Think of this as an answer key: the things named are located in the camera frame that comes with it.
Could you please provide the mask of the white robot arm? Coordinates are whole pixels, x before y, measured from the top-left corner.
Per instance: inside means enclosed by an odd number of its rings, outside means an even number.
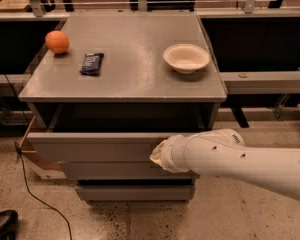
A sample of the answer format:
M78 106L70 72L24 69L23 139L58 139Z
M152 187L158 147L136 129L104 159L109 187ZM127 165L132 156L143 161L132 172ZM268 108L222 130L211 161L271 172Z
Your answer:
M173 135L150 160L169 172L236 179L300 201L300 148L248 147L231 129Z

